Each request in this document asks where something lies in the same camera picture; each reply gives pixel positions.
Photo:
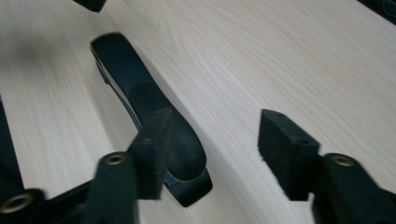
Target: black rubber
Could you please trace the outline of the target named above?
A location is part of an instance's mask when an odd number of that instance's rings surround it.
[[[163,108],[172,109],[174,137],[165,186],[183,206],[205,196],[212,189],[212,183],[205,168],[202,144],[190,124],[163,94],[128,40],[120,33],[101,35],[91,42],[91,50],[102,78],[120,97],[138,130],[149,114]]]
[[[0,102],[0,202],[24,190],[20,167],[9,132],[6,112]]]

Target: wooden table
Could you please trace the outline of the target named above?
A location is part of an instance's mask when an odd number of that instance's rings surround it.
[[[396,191],[396,27],[354,0],[0,2],[0,92],[26,188],[92,178],[136,129],[89,43],[122,32],[205,146],[214,188],[183,208],[165,189],[142,223],[312,223],[257,151],[260,110],[288,115]]]

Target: wood grain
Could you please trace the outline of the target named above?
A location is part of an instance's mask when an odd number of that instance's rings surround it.
[[[182,208],[165,189],[142,223],[312,223],[257,152],[262,108],[360,161],[396,191],[396,28],[356,1],[0,3],[0,92],[27,188],[50,197],[92,178],[136,135],[89,43],[122,32],[205,146],[214,189]]]

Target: light wood surface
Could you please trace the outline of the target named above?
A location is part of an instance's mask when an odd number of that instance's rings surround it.
[[[89,49],[112,31],[197,132],[214,184],[189,208],[166,189],[139,202],[142,223],[312,223],[259,156],[262,108],[396,191],[396,27],[353,0],[112,0],[100,14],[1,1],[0,93],[26,188],[61,194],[133,140]]]

